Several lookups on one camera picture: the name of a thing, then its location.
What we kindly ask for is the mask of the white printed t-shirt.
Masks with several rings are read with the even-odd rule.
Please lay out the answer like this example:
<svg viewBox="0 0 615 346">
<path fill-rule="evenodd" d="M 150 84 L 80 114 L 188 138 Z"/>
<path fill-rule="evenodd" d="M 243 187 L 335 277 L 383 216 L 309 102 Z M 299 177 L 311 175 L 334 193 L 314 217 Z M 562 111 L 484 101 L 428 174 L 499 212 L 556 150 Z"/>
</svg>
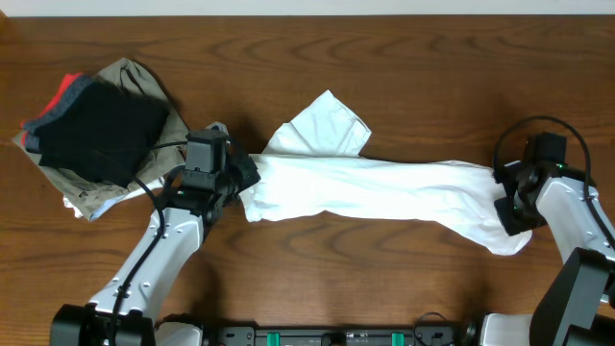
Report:
<svg viewBox="0 0 615 346">
<path fill-rule="evenodd" d="M 272 135 L 252 156 L 260 180 L 241 192 L 248 221 L 323 211 L 346 217 L 434 221 L 500 256 L 518 253 L 531 232 L 508 235 L 494 202 L 504 196 L 490 168 L 466 161 L 399 163 L 360 156 L 367 125 L 330 91 Z"/>
</svg>

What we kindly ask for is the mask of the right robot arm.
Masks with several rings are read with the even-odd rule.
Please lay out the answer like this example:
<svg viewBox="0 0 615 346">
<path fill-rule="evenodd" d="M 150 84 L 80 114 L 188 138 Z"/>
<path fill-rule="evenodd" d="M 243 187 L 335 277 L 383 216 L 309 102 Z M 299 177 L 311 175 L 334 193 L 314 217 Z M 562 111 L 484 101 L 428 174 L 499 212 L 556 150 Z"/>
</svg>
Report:
<svg viewBox="0 0 615 346">
<path fill-rule="evenodd" d="M 496 204 L 507 231 L 546 225 L 563 266 L 533 314 L 490 313 L 480 345 L 611 345 L 614 321 L 598 313 L 614 303 L 614 228 L 585 172 L 557 161 L 517 161 L 505 169 Z"/>
</svg>

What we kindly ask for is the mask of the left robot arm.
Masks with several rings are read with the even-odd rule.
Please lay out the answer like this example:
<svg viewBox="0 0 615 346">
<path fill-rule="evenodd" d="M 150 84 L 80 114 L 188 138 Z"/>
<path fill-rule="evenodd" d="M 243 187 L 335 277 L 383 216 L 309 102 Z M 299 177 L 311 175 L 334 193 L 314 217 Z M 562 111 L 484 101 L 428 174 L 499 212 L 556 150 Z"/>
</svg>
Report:
<svg viewBox="0 0 615 346">
<path fill-rule="evenodd" d="M 259 180 L 240 144 L 191 142 L 173 168 L 148 229 L 110 282 L 84 306 L 63 305 L 50 330 L 53 345 L 203 345 L 202 323 L 186 314 L 160 319 L 179 272 L 204 243 L 225 206 Z"/>
</svg>

